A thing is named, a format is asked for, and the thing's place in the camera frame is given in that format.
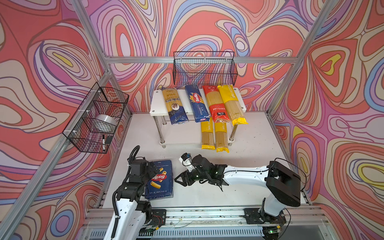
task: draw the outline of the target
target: spaghetti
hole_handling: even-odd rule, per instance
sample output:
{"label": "spaghetti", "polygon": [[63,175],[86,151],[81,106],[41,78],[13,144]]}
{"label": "spaghetti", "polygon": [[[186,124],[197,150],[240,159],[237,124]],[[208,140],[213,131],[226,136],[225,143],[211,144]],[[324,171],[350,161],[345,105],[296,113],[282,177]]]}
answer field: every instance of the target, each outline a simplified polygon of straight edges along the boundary
{"label": "spaghetti", "polygon": [[216,86],[203,86],[209,111],[214,122],[230,122],[224,102]]}
{"label": "spaghetti", "polygon": [[209,121],[201,122],[201,136],[201,149],[215,150],[212,118]]}
{"label": "spaghetti", "polygon": [[197,85],[186,85],[185,91],[187,92],[187,96],[195,116],[195,122],[209,121],[209,113]]}
{"label": "spaghetti", "polygon": [[188,122],[188,117],[185,114],[184,107],[181,104],[177,90],[174,88],[164,88],[162,89],[162,93],[166,102],[171,124]]}
{"label": "spaghetti", "polygon": [[232,85],[218,86],[224,106],[233,125],[248,124]]}
{"label": "spaghetti", "polygon": [[228,149],[227,124],[225,122],[215,123],[216,152],[226,151]]}

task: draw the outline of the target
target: wire basket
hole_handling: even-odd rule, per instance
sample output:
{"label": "wire basket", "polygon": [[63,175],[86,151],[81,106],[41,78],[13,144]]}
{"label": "wire basket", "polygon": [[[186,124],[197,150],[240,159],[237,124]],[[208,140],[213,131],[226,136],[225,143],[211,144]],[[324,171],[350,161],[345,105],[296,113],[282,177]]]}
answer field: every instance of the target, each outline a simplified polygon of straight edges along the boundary
{"label": "wire basket", "polygon": [[66,137],[80,152],[107,153],[128,99],[118,89],[99,87]]}
{"label": "wire basket", "polygon": [[234,85],[237,68],[232,51],[178,51],[174,52],[173,80],[175,86],[197,84]]}

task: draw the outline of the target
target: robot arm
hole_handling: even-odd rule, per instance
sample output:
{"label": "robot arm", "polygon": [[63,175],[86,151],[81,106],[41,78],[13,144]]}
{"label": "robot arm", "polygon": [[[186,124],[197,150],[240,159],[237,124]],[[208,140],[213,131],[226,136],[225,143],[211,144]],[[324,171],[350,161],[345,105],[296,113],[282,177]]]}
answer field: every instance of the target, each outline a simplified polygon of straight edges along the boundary
{"label": "robot arm", "polygon": [[300,206],[300,176],[276,161],[268,166],[239,168],[213,165],[206,158],[185,153],[180,159],[187,170],[175,178],[184,187],[195,181],[222,185],[249,184],[267,187],[271,194],[264,199],[260,209],[260,223],[271,222],[286,206]]}
{"label": "robot arm", "polygon": [[112,195],[114,213],[104,240],[136,239],[143,225],[152,218],[150,202],[139,199],[148,181],[160,171],[145,158],[133,161],[139,149],[140,146],[137,146],[132,151],[127,176]]}

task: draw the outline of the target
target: barilla rigatoni box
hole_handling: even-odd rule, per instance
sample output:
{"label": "barilla rigatoni box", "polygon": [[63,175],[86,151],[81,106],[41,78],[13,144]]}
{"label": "barilla rigatoni box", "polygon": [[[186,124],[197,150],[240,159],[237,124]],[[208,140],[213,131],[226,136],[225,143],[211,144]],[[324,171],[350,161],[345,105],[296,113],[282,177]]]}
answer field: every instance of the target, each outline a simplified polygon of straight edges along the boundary
{"label": "barilla rigatoni box", "polygon": [[147,184],[146,199],[160,199],[173,197],[173,173],[171,160],[153,162],[160,170]]}

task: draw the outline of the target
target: psychedelic wallpaper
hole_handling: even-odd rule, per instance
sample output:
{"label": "psychedelic wallpaper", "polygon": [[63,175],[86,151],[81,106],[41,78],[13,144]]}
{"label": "psychedelic wallpaper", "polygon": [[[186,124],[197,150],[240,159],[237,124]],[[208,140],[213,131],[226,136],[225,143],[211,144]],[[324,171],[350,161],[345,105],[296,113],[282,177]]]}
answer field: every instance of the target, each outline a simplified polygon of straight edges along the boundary
{"label": "psychedelic wallpaper", "polygon": [[[84,1],[108,56],[173,56],[225,51],[236,56],[296,56],[322,0]],[[148,112],[154,90],[173,87],[173,64],[114,64],[133,112]],[[236,87],[249,111],[265,111],[289,65],[238,64]]]}
{"label": "psychedelic wallpaper", "polygon": [[344,240],[384,239],[383,39],[383,1],[339,1],[272,115]]}
{"label": "psychedelic wallpaper", "polygon": [[[69,0],[0,0],[0,221],[102,75]],[[68,147],[13,240],[73,238],[126,120],[108,154]]]}

